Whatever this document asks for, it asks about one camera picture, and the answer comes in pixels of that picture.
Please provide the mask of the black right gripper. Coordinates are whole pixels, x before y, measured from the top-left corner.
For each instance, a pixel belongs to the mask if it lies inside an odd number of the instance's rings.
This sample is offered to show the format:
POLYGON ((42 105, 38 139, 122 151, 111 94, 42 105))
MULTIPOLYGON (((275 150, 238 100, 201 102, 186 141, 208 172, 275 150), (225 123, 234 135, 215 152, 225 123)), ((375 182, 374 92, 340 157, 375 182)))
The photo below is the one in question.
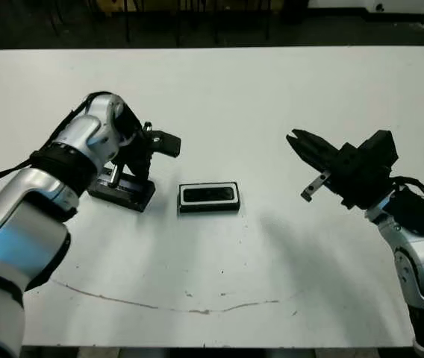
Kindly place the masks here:
POLYGON ((335 148, 322 137, 293 129, 286 136, 292 149, 323 176, 322 185, 341 197, 347 209, 365 210, 391 188, 390 172, 396 162, 394 145, 359 146, 345 144, 335 148))

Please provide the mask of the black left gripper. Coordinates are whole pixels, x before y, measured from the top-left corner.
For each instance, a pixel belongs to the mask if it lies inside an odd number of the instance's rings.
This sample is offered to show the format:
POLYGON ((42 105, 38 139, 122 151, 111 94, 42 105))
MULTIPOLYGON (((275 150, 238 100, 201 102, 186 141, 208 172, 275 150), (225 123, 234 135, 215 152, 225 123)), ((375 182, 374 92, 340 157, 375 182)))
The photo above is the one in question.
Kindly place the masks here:
POLYGON ((146 122, 140 131, 137 131, 132 141, 119 149, 119 153, 112 159, 123 175, 135 176, 139 182, 149 179, 152 160, 150 149, 152 123, 146 122))

